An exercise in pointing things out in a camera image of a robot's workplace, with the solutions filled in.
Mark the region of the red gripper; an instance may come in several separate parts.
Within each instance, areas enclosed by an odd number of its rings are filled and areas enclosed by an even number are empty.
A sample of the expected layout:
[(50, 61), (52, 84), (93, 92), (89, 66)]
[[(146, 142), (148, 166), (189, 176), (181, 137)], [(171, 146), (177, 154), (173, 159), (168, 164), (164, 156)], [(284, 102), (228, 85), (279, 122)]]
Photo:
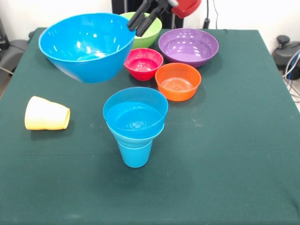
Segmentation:
[[(158, 6), (154, 8), (149, 16), (145, 16), (145, 12), (153, 4), (153, 0), (144, 0), (141, 6), (127, 23), (130, 31), (136, 30), (136, 35), (141, 37), (152, 25), (155, 19), (164, 11), (171, 8), (170, 1), (157, 1)], [(177, 0), (176, 6), (172, 7), (172, 12), (180, 19), (183, 19), (194, 13), (200, 6), (201, 0)]]

